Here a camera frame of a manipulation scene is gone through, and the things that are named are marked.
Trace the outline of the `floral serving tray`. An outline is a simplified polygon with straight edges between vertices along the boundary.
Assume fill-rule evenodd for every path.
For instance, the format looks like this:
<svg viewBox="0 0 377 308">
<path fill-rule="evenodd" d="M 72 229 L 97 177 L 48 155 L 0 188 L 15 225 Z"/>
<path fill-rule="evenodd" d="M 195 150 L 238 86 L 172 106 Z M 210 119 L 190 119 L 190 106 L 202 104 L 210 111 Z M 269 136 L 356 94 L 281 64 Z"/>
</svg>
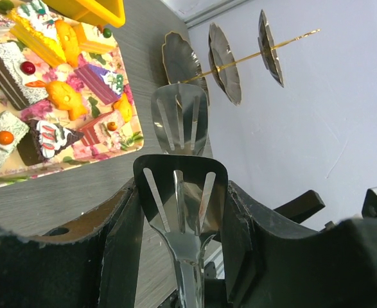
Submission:
<svg viewBox="0 0 377 308">
<path fill-rule="evenodd" d="M 16 147 L 0 169 L 0 187 L 118 157 L 141 149 L 144 143 L 125 65 L 119 44 L 114 37 L 114 27 L 109 24 L 95 26 L 74 21 L 48 7 L 50 12 L 55 14 L 58 19 L 56 29 L 67 60 L 66 63 L 53 68 L 10 32 L 15 23 L 7 17 L 7 14 L 20 4 L 28 2 L 30 1 L 0 1 L 0 43 L 15 42 L 17 44 L 27 59 L 22 64 L 24 72 L 33 73 L 38 80 L 45 83 L 51 81 L 66 82 L 76 92 L 79 92 L 88 114 L 71 121 L 68 112 L 58 110 L 48 97 L 18 111 L 11 105 L 1 87 L 0 112 L 9 111 L 23 122 L 30 119 L 46 120 L 78 131 L 100 115 L 118 110 L 123 116 L 125 124 L 120 128 L 119 142 L 111 148 L 103 144 L 84 146 L 80 140 L 61 151 L 51 160 L 33 166 L 26 166 L 23 163 Z M 122 97 L 113 104 L 103 104 L 74 72 L 76 68 L 85 64 L 93 64 L 121 73 L 124 76 Z"/>
</svg>

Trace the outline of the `purple cake slice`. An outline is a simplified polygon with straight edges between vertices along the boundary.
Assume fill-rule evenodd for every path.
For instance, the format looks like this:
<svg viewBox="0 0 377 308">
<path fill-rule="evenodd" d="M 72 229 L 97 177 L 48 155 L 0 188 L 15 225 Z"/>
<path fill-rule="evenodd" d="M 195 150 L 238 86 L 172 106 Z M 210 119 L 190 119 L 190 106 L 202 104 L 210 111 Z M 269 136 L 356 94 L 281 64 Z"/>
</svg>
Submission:
<svg viewBox="0 0 377 308">
<path fill-rule="evenodd" d="M 85 64 L 74 72 L 103 104 L 113 104 L 122 97 L 124 76 L 121 73 L 93 64 Z"/>
</svg>

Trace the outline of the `metal serving tongs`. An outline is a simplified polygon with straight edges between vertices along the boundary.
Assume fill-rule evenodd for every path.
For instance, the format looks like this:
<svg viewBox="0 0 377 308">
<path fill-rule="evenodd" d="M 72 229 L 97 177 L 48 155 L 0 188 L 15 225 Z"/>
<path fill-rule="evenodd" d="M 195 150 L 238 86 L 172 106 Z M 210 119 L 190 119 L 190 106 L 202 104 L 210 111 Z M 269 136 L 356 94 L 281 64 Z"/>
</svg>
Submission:
<svg viewBox="0 0 377 308">
<path fill-rule="evenodd" d="M 222 224 L 228 184 L 226 168 L 203 156 L 207 94 L 174 83 L 152 94 L 151 108 L 162 153 L 133 164 L 139 201 L 170 251 L 181 307 L 204 307 L 204 255 Z"/>
</svg>

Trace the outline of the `yellow plastic fruit bin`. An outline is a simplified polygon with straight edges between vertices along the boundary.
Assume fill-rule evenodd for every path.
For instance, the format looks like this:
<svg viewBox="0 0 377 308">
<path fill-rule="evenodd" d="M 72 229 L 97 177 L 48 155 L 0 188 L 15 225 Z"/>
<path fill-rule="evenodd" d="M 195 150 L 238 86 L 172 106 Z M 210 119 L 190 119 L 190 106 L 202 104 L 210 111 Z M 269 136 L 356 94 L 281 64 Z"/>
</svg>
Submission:
<svg viewBox="0 0 377 308">
<path fill-rule="evenodd" d="M 74 21 L 120 28 L 126 23 L 122 0 L 44 0 L 52 9 Z"/>
</svg>

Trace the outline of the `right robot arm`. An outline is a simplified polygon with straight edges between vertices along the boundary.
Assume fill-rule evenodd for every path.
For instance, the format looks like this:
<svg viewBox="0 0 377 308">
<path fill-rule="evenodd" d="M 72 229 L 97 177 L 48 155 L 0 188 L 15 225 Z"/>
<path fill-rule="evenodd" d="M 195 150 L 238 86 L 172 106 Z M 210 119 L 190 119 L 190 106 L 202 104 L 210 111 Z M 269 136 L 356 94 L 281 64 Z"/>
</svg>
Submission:
<svg viewBox="0 0 377 308">
<path fill-rule="evenodd" d="M 274 209 L 274 211 L 295 223 L 301 224 L 325 207 L 325 203 L 319 194 L 309 190 L 296 199 Z M 377 187 L 367 190 L 361 214 L 356 215 L 356 218 L 377 218 Z"/>
</svg>

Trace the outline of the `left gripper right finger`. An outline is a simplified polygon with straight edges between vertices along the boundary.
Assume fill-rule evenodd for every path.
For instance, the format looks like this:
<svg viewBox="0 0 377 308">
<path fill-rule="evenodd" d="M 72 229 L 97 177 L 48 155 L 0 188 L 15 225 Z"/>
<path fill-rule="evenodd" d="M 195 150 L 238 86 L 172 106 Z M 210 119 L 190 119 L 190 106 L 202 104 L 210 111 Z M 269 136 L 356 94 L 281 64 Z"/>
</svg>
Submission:
<svg viewBox="0 0 377 308">
<path fill-rule="evenodd" d="M 315 231 L 229 182 L 220 238 L 233 307 L 377 307 L 377 218 Z"/>
</svg>

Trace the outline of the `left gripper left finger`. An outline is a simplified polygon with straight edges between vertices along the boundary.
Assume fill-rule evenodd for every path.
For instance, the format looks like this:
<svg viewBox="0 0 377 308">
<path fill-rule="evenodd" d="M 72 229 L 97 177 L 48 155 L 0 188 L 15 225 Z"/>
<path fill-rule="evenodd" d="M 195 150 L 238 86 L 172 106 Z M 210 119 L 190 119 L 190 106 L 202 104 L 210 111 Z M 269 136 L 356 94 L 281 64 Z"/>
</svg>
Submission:
<svg viewBox="0 0 377 308">
<path fill-rule="evenodd" d="M 142 233 L 133 180 L 42 236 L 0 228 L 0 307 L 133 307 Z"/>
</svg>

